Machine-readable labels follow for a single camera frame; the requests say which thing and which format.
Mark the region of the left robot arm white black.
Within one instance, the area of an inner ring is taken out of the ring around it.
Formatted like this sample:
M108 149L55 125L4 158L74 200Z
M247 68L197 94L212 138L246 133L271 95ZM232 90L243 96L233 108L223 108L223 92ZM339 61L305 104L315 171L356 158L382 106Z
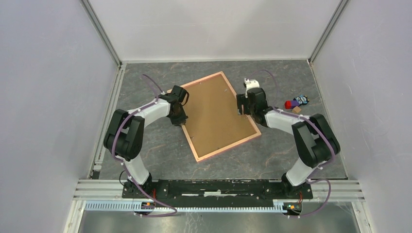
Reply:
M188 116L183 106L188 100L188 91L175 85L170 93L161 94L144 106L128 111L117 109L112 115L103 146L120 162L128 180L135 184L135 193L141 198L150 196L153 191L149 182L151 175L140 156L144 130L165 117L173 126L185 124Z

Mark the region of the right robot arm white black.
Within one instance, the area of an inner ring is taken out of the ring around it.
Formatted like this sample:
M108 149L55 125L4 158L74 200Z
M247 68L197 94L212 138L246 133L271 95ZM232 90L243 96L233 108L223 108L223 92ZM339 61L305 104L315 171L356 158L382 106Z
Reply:
M264 90L257 87L237 94L236 100L240 115L250 115L261 126L293 136L299 158L282 175L280 186L282 195L287 198L295 197L314 171L332 162L341 151L340 143L322 114L304 116L271 107Z

